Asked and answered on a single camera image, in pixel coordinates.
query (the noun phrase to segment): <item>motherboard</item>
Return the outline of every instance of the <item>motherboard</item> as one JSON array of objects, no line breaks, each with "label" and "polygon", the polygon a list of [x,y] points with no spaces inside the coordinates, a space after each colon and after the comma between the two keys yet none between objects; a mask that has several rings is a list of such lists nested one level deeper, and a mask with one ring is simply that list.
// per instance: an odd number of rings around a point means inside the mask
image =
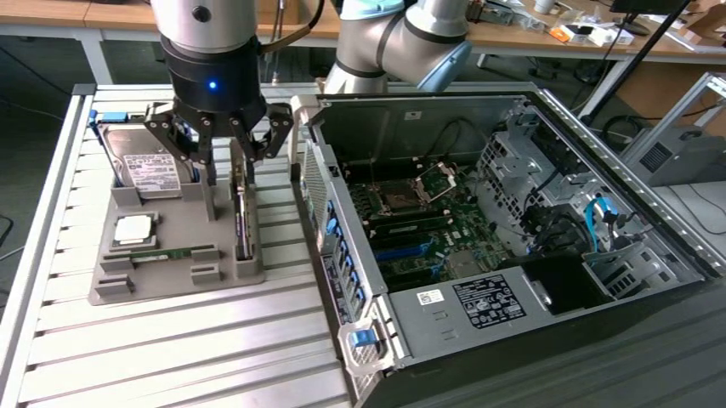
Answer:
[{"label": "motherboard", "polygon": [[497,269],[514,257],[454,163],[419,164],[415,178],[348,184],[391,292]]}]

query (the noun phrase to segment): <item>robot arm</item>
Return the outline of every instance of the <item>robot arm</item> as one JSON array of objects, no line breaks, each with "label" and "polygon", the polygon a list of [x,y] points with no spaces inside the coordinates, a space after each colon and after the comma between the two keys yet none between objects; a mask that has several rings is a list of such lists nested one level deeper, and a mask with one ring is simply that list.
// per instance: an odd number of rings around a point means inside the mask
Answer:
[{"label": "robot arm", "polygon": [[448,87],[473,46],[467,0],[346,0],[326,94],[386,92],[386,74],[428,92]]},{"label": "robot arm", "polygon": [[[260,92],[258,57],[300,39],[320,18],[323,0],[307,26],[260,44],[255,0],[152,0],[175,99],[152,105],[147,128],[178,160],[211,167],[211,139],[235,138],[248,163],[275,157],[291,130],[291,107],[267,104]],[[252,129],[270,118],[262,140]],[[186,127],[200,134],[199,142]]]}]

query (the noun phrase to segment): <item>expansion slot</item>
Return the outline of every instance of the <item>expansion slot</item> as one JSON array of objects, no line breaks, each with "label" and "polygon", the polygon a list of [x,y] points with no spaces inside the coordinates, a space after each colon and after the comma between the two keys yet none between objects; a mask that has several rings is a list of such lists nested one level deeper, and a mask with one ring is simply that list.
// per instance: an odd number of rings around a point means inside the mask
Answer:
[{"label": "expansion slot", "polygon": [[434,238],[431,238],[431,241],[428,241],[427,243],[416,246],[408,246],[407,248],[376,252],[375,260],[383,262],[392,261],[395,259],[422,257],[423,255],[426,255],[431,244],[434,244]]}]

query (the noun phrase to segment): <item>power supply label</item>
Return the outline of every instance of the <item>power supply label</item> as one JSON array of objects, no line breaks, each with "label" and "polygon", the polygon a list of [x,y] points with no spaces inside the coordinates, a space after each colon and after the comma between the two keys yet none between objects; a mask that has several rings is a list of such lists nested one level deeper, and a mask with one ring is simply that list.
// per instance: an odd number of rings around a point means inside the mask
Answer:
[{"label": "power supply label", "polygon": [[502,275],[454,285],[469,321],[478,329],[526,316],[525,309]]},{"label": "power supply label", "polygon": [[179,190],[179,174],[172,155],[126,155],[124,162],[139,191]]}]

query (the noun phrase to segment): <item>white sticker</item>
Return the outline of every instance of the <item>white sticker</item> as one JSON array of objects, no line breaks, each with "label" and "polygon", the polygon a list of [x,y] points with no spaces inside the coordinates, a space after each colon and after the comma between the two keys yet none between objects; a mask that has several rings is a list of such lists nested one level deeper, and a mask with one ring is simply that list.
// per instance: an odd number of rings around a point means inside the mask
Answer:
[{"label": "white sticker", "polygon": [[140,192],[179,190],[178,165],[172,155],[127,155],[124,162]]},{"label": "white sticker", "polygon": [[419,303],[422,306],[430,303],[443,302],[443,294],[438,289],[434,291],[416,293],[416,296],[419,297]]}]

